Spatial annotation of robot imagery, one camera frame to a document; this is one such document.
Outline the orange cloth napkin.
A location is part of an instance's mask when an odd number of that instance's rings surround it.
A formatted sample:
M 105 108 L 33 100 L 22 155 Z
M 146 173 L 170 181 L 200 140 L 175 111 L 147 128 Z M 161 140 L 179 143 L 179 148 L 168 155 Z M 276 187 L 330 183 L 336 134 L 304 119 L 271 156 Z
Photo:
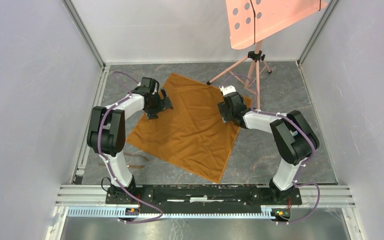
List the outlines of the orange cloth napkin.
M 219 88 L 172 73 L 163 84 L 173 108 L 143 115 L 127 142 L 154 157 L 219 183 L 240 128 L 224 123 Z

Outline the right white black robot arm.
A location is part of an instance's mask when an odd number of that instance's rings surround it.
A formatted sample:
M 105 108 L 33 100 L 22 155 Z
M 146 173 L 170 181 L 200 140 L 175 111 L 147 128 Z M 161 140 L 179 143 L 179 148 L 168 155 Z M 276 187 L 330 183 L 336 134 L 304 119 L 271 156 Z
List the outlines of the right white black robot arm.
M 289 113 L 265 112 L 247 107 L 244 97 L 233 86 L 221 88 L 223 101 L 218 103 L 224 123 L 233 123 L 243 129 L 272 134 L 281 157 L 274 177 L 269 182 L 269 199 L 282 204 L 289 198 L 300 168 L 304 167 L 320 141 L 309 123 L 298 110 Z

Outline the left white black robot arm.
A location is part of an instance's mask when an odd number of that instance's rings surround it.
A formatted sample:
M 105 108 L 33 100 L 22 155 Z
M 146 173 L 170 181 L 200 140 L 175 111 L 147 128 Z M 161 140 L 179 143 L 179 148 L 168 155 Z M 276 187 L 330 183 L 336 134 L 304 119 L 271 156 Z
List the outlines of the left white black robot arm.
M 137 198 L 135 179 L 123 152 L 126 120 L 137 112 L 144 112 L 149 120 L 158 119 L 160 112 L 173 108 L 166 90 L 150 77 L 143 77 L 121 100 L 92 108 L 86 143 L 107 168 L 111 183 L 108 192 L 118 191 L 117 196 L 125 204 L 131 204 Z

